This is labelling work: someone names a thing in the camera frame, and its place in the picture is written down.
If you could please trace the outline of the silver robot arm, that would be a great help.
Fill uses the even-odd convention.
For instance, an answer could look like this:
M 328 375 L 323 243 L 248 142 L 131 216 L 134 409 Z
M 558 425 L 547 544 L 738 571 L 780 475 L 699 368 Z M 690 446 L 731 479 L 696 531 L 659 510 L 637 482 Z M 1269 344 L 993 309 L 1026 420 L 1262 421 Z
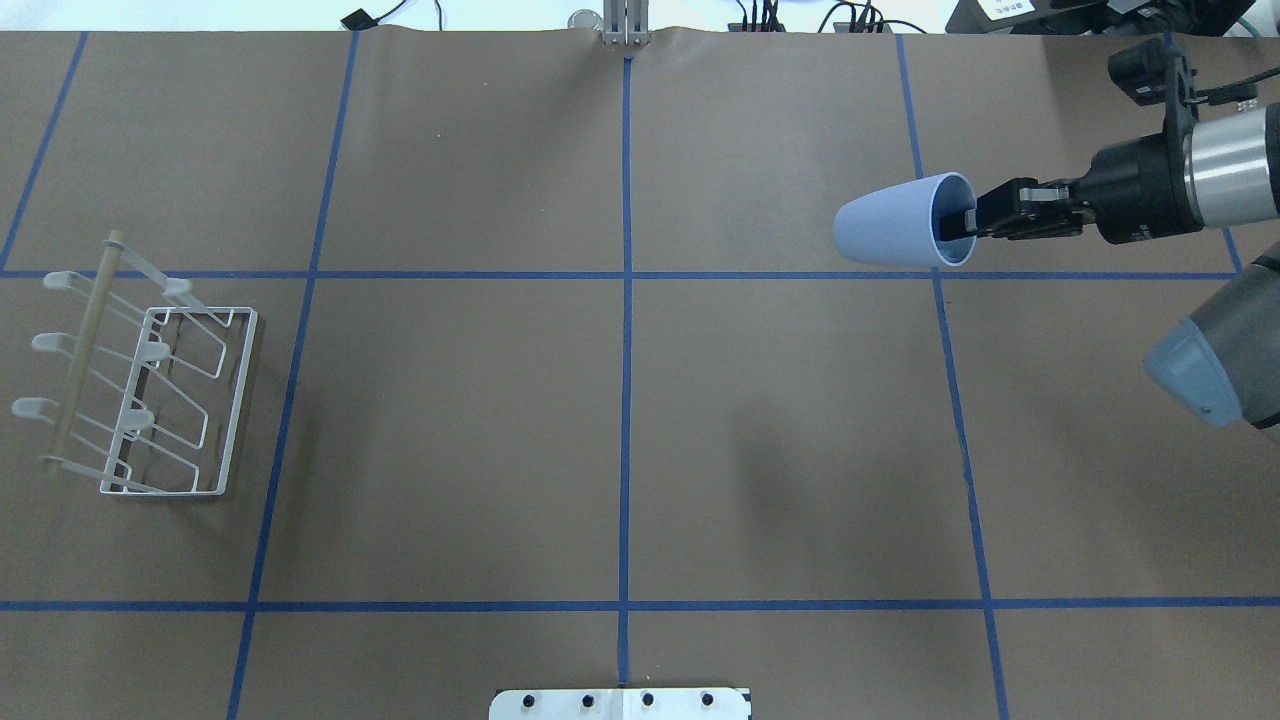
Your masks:
M 1110 243 L 1277 219 L 1277 106 L 1198 122 L 1176 111 L 1157 135 L 1100 150 L 1075 179 L 1016 178 L 948 211 L 945 240 L 1038 240 L 1094 225 Z M 1184 316 L 1146 355 L 1148 377 L 1212 427 L 1277 434 L 1277 247 Z

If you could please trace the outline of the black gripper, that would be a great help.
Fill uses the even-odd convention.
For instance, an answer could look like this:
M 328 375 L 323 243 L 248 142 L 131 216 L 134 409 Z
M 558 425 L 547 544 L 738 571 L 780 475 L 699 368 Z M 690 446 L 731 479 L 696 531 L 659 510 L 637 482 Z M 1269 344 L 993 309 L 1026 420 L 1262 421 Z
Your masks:
M 1080 234 L 1094 225 L 1112 245 L 1133 243 L 1204 228 L 1187 188 L 1189 141 L 1148 135 L 1100 150 L 1084 176 L 1038 183 L 1065 196 L 1036 204 L 1036 219 L 1020 222 L 1016 240 Z M 964 231 L 1001 236 L 1023 219 L 1023 183 L 1002 183 L 964 214 Z

